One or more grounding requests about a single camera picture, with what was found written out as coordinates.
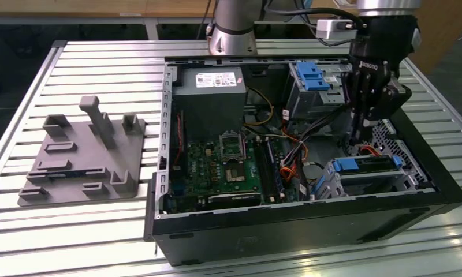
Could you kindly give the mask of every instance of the wooden panel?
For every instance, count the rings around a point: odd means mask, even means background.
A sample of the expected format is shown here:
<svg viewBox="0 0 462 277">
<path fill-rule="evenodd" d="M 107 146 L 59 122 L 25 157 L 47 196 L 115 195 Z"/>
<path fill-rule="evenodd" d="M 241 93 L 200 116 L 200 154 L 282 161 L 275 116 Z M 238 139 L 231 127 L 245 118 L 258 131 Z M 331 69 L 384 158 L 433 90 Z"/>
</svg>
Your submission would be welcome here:
<svg viewBox="0 0 462 277">
<path fill-rule="evenodd" d="M 424 0 L 416 16 L 424 42 L 410 59 L 429 74 L 462 34 L 462 0 Z"/>
<path fill-rule="evenodd" d="M 100 14 L 120 16 L 120 13 L 139 13 L 143 16 L 146 4 L 147 0 L 0 0 L 0 13 L 79 14 L 79 17 L 83 14 L 94 17 Z"/>
<path fill-rule="evenodd" d="M 207 0 L 147 0 L 147 17 L 202 17 Z M 314 0 L 313 7 L 338 8 L 333 0 Z M 213 16 L 214 0 L 210 4 L 209 17 Z"/>
</svg>

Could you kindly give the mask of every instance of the power supply label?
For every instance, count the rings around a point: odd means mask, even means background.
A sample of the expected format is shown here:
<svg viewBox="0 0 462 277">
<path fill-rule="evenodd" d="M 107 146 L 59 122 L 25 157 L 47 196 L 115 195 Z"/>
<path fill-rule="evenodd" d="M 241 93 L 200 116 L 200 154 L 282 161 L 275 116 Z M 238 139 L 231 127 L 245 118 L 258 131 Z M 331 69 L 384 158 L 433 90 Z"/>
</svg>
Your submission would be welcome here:
<svg viewBox="0 0 462 277">
<path fill-rule="evenodd" d="M 195 75 L 198 88 L 235 87 L 234 72 L 199 73 Z"/>
</svg>

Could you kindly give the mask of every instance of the metal frame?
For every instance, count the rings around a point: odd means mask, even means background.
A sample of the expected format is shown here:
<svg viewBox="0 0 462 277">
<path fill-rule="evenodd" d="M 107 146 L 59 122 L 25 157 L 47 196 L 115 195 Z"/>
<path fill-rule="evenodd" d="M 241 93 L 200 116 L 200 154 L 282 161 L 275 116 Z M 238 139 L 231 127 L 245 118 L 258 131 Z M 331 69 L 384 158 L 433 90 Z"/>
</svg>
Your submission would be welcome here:
<svg viewBox="0 0 462 277">
<path fill-rule="evenodd" d="M 158 24 L 200 24 L 202 18 L 156 18 L 156 17 L 112 17 L 112 18 L 63 18 L 63 17 L 0 17 L 0 25 L 76 25 L 76 24 L 143 24 L 150 40 L 159 40 Z M 290 21 L 258 21 L 257 24 L 302 24 L 298 18 Z"/>
<path fill-rule="evenodd" d="M 263 55 L 335 55 L 349 51 L 347 46 L 325 49 L 310 40 L 261 40 L 258 49 Z M 150 179 L 155 171 L 154 147 L 158 147 L 160 131 L 159 114 L 152 111 L 159 111 L 156 99 L 160 99 L 163 88 L 163 57 L 207 53 L 204 41 L 70 42 L 60 59 L 57 51 L 53 49 L 49 53 L 28 92 L 37 105 L 29 104 L 25 98 L 0 142 L 0 276 L 462 274 L 462 207 L 426 219 L 389 241 L 176 268 L 170 266 L 162 252 L 155 252 L 155 243 L 142 241 L 147 184 L 142 184 L 134 201 L 19 208 L 15 203 L 23 173 L 28 170 L 31 155 L 35 155 L 35 145 L 44 137 L 37 131 L 44 119 L 36 117 L 49 111 L 68 110 L 70 105 L 75 106 L 76 97 L 86 93 L 96 93 L 102 101 L 102 98 L 110 101 L 102 107 L 102 111 L 111 113 L 110 118 L 127 109 L 147 120 L 142 177 Z M 39 89 L 44 81 L 48 86 Z M 75 89 L 67 88 L 67 82 L 76 83 L 72 84 Z M 408 61 L 402 64 L 401 83 L 414 91 L 404 106 L 408 117 L 462 187 L 461 117 L 438 100 L 438 91 L 426 84 L 425 77 Z"/>
</svg>

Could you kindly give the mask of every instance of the green motherboard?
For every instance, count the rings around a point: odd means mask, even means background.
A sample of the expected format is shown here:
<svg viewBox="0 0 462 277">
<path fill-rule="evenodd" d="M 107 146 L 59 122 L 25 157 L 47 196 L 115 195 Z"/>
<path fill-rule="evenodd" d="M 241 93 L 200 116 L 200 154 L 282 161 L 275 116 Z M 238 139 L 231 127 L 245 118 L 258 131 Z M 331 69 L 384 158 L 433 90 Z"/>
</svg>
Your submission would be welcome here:
<svg viewBox="0 0 462 277">
<path fill-rule="evenodd" d="M 278 141 L 273 141 L 274 160 L 283 156 Z M 258 204 L 267 204 L 270 197 L 263 190 L 263 181 L 255 154 L 257 142 L 241 140 L 241 136 L 222 136 L 217 140 L 190 142 L 186 150 L 186 166 L 174 170 L 171 178 L 171 198 L 168 212 L 204 210 L 206 201 L 215 196 L 254 195 Z"/>
</svg>

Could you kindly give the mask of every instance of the blue drive bracket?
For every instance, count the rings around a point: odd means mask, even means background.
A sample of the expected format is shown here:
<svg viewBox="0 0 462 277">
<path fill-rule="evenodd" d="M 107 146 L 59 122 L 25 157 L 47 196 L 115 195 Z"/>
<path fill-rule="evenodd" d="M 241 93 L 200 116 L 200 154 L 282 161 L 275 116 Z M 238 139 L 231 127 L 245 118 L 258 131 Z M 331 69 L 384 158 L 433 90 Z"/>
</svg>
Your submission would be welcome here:
<svg viewBox="0 0 462 277">
<path fill-rule="evenodd" d="M 327 91 L 330 89 L 330 85 L 323 80 L 322 71 L 314 62 L 298 62 L 295 67 L 307 91 Z"/>
</svg>

